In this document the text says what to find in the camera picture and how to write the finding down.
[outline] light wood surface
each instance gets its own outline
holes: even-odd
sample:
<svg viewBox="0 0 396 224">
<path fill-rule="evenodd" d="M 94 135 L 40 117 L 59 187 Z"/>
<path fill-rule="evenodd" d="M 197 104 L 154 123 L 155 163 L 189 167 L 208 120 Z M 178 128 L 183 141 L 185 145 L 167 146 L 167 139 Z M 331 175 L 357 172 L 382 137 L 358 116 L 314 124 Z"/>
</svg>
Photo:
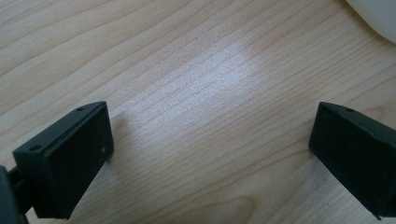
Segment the light wood surface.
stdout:
<svg viewBox="0 0 396 224">
<path fill-rule="evenodd" d="M 115 139 L 72 217 L 31 223 L 376 223 L 308 139 L 320 101 L 396 128 L 395 87 L 342 0 L 0 1 L 0 163 L 95 101 Z"/>
</svg>

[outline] black plastic part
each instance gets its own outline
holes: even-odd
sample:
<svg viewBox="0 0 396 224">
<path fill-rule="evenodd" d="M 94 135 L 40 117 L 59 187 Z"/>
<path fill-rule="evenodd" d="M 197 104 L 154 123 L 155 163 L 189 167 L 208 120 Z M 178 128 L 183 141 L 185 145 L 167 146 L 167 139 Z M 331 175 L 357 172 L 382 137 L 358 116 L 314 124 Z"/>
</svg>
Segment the black plastic part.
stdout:
<svg viewBox="0 0 396 224">
<path fill-rule="evenodd" d="M 30 186 L 38 217 L 70 218 L 82 195 L 114 150 L 106 102 L 84 105 L 14 151 L 10 178 Z"/>
<path fill-rule="evenodd" d="M 350 108 L 320 103 L 309 147 L 374 216 L 396 216 L 396 131 Z"/>
<path fill-rule="evenodd" d="M 21 213 L 17 200 L 15 199 L 14 190 L 8 178 L 8 173 L 3 166 L 0 166 L 0 223 L 26 223 L 24 213 Z"/>
</svg>

